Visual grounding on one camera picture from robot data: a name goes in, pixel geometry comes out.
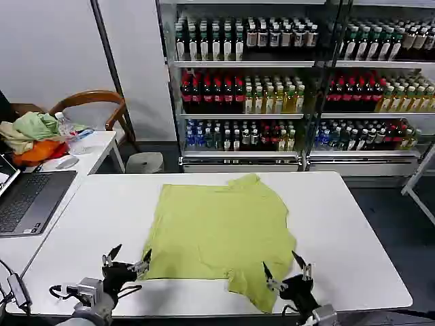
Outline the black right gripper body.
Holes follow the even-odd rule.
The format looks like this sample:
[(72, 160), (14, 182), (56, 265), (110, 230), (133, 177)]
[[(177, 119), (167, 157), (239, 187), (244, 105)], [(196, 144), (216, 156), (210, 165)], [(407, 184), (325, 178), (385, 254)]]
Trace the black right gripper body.
[(293, 302), (297, 311), (313, 311), (318, 308), (318, 303), (311, 293), (313, 279), (303, 280), (303, 275), (299, 274), (283, 280), (282, 283), (286, 288), (279, 292), (279, 297)]

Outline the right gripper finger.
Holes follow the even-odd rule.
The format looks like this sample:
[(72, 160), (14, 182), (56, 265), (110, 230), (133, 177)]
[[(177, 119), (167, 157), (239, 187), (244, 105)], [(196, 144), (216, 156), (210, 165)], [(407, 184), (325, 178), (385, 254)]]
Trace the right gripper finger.
[(281, 281), (277, 281), (274, 279), (271, 271), (269, 270), (269, 268), (267, 267), (267, 265), (265, 264), (265, 262), (262, 262), (263, 268), (264, 268), (264, 273), (266, 276), (266, 286), (271, 290), (277, 290), (277, 291), (285, 291), (288, 286), (286, 284), (284, 284)]
[(305, 260), (301, 256), (299, 256), (295, 251), (292, 251), (292, 255), (302, 271), (301, 274), (295, 275), (294, 278), (299, 278), (305, 282), (312, 281), (313, 280), (312, 265), (307, 264)]

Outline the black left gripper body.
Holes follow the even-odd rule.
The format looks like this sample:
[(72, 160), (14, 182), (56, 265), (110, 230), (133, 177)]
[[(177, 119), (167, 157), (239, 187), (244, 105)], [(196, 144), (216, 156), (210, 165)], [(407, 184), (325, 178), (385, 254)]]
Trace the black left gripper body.
[(125, 283), (137, 280), (137, 273), (130, 269), (131, 266), (132, 264), (115, 261), (110, 266), (102, 267), (103, 291), (113, 300), (118, 299), (118, 294)]

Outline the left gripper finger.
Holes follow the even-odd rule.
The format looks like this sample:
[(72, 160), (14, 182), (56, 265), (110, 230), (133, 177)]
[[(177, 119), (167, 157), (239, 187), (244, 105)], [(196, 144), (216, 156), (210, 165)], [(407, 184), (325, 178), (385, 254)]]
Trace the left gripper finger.
[(149, 249), (144, 258), (128, 267), (128, 270), (136, 274), (146, 274), (150, 268), (152, 249)]
[(118, 255), (121, 248), (122, 245), (119, 244), (118, 246), (112, 248), (108, 254), (102, 256), (103, 268), (111, 268), (114, 266), (118, 267), (120, 265), (119, 262), (115, 261), (115, 258)]

